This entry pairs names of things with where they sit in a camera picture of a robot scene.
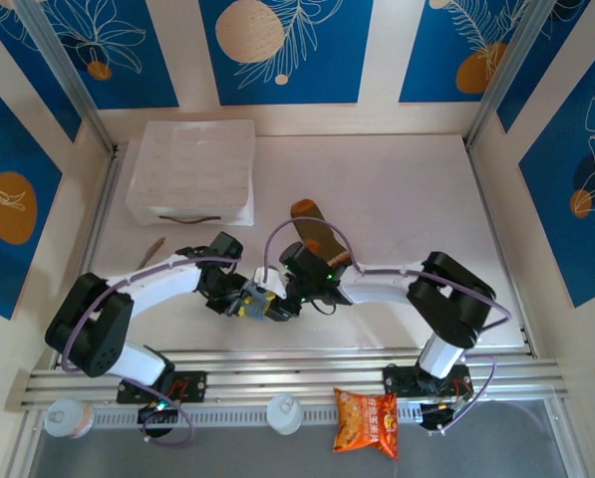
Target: clear plastic box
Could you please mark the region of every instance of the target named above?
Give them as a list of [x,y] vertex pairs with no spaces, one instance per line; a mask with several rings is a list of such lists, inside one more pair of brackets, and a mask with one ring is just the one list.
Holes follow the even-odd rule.
[[150,121],[127,192],[140,225],[251,226],[255,125],[250,119]]

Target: orange snack bag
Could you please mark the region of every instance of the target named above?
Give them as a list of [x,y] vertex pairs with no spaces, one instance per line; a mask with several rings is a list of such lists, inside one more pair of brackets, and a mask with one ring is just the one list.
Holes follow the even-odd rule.
[[397,396],[361,395],[335,388],[339,431],[333,451],[352,451],[372,446],[393,460],[397,451]]

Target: plastic container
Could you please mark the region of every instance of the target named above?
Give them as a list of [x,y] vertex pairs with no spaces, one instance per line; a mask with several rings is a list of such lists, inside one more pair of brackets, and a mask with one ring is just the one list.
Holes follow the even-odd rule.
[[290,435],[297,431],[303,416],[301,403],[293,395],[277,395],[266,406],[268,424],[280,435]]
[[94,426],[96,412],[88,403],[72,398],[54,401],[45,416],[45,430],[59,438],[80,438]]
[[253,225],[255,125],[250,119],[150,121],[127,208],[140,225]]

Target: white table surface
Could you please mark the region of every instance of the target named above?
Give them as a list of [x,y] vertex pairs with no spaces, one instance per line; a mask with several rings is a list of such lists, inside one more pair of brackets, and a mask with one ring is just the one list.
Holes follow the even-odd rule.
[[[138,225],[125,205],[139,141],[129,144],[93,271],[134,270],[147,248],[166,238],[151,263],[184,246],[207,245],[220,231],[244,245],[238,272],[261,265],[271,230],[290,206],[314,199],[352,241],[365,264],[401,265],[440,250],[487,282],[515,315],[462,140],[457,135],[275,136],[257,138],[253,169],[255,225]],[[287,226],[271,247],[272,264],[299,240]],[[431,334],[412,306],[339,307],[325,317],[304,307],[287,323],[219,316],[199,294],[178,296],[133,320],[130,339],[163,351],[422,347]],[[489,321],[500,318],[496,311]],[[479,347],[522,348],[519,322],[481,336]]]

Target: gray floor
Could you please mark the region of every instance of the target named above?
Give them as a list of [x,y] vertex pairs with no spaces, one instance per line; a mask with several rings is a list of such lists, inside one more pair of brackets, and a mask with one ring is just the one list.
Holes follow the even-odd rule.
[[446,437],[402,426],[399,463],[375,449],[332,453],[336,426],[305,426],[283,437],[270,428],[201,428],[182,450],[145,444],[136,430],[92,430],[78,440],[43,433],[33,478],[566,476],[540,402],[472,409]]

